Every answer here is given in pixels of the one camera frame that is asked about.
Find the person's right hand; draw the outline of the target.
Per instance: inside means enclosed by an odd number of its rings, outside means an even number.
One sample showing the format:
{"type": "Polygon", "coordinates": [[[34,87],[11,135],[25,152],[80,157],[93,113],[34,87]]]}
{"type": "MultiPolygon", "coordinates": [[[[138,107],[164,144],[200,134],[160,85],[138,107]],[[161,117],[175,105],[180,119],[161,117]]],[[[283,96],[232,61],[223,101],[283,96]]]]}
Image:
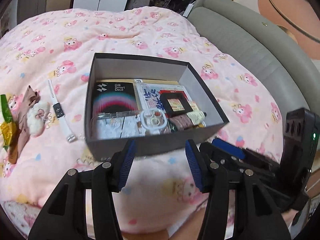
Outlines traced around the person's right hand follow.
{"type": "Polygon", "coordinates": [[[289,211],[286,211],[281,214],[287,227],[289,227],[292,224],[297,213],[298,213],[297,210],[290,209],[289,211]]]}

